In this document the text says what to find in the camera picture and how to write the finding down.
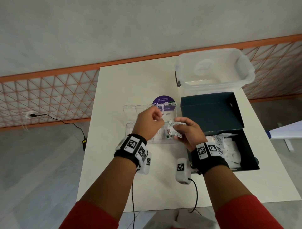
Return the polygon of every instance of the white table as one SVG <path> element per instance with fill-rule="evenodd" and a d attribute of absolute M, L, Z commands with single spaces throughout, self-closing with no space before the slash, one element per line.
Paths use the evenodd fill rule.
<path fill-rule="evenodd" d="M 177 58 L 100 68 L 77 200 L 103 172 L 113 158 L 114 148 L 125 136 L 123 105 L 152 104 L 160 95 L 171 96 L 180 105 L 174 75 Z M 261 202 L 301 200 L 242 89 L 235 95 L 245 135 L 260 161 L 260 170 L 236 172 L 236 176 Z M 182 185 L 175 180 L 176 160 L 187 157 L 185 147 L 180 143 L 147 147 L 152 152 L 151 167 L 148 175 L 135 175 L 135 211 L 194 207 L 194 184 Z M 198 188 L 197 207 L 212 206 L 203 177 L 194 174 L 192 179 Z M 132 211 L 131 195 L 125 207 L 127 211 Z"/>

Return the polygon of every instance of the clear plastic storage bin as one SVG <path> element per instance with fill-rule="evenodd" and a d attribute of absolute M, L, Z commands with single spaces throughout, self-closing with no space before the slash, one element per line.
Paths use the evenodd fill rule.
<path fill-rule="evenodd" d="M 229 92 L 255 79 L 255 69 L 239 49 L 213 49 L 179 56 L 175 78 L 181 97 Z"/>
<path fill-rule="evenodd" d="M 138 114 L 148 109 L 150 106 L 154 106 L 154 105 L 123 106 L 124 114 L 128 120 L 126 124 L 126 133 L 125 133 L 126 136 L 132 133 Z M 163 103 L 163 104 L 157 104 L 156 106 L 161 110 L 163 114 L 162 119 L 165 121 L 165 124 L 161 129 L 159 129 L 156 135 L 151 140 L 148 141 L 148 143 L 174 143 L 175 140 L 170 134 L 168 134 L 167 127 L 170 119 L 173 120 L 176 117 L 177 104 L 175 102 Z"/>

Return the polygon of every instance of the red sleeve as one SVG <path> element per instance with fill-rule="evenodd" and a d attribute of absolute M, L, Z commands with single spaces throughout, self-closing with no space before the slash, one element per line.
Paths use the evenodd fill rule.
<path fill-rule="evenodd" d="M 231 200 L 216 213 L 221 229 L 233 228 L 283 228 L 254 195 L 244 195 Z"/>
<path fill-rule="evenodd" d="M 97 206 L 78 201 L 68 213 L 59 229 L 117 229 L 118 221 Z"/>

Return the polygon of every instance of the clear acrylic organizer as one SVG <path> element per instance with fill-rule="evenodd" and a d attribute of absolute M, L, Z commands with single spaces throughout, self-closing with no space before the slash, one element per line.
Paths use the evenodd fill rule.
<path fill-rule="evenodd" d="M 126 124 L 126 133 L 128 134 L 132 133 L 134 124 L 136 122 L 137 116 L 140 112 L 143 112 L 144 110 L 148 109 L 151 106 L 157 106 L 160 111 L 162 112 L 162 119 L 165 121 L 164 126 L 159 129 L 159 131 L 156 133 L 156 135 L 148 141 L 149 144 L 152 143 L 175 143 L 175 140 L 173 139 L 173 136 L 168 134 L 168 124 L 169 121 L 174 119 L 176 117 L 177 112 L 177 104 L 174 103 L 163 103 L 163 104 L 157 104 L 157 105 L 129 105 L 129 106 L 123 106 L 124 114 L 127 118 L 127 124 Z"/>

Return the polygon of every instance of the wall socket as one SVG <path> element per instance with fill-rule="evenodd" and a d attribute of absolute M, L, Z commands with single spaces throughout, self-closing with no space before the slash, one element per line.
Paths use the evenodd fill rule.
<path fill-rule="evenodd" d="M 27 119 L 30 119 L 30 118 L 32 118 L 30 115 L 31 114 L 38 114 L 38 112 L 36 112 L 36 111 L 26 111 L 26 112 L 24 112 L 25 113 L 25 118 L 27 118 Z"/>

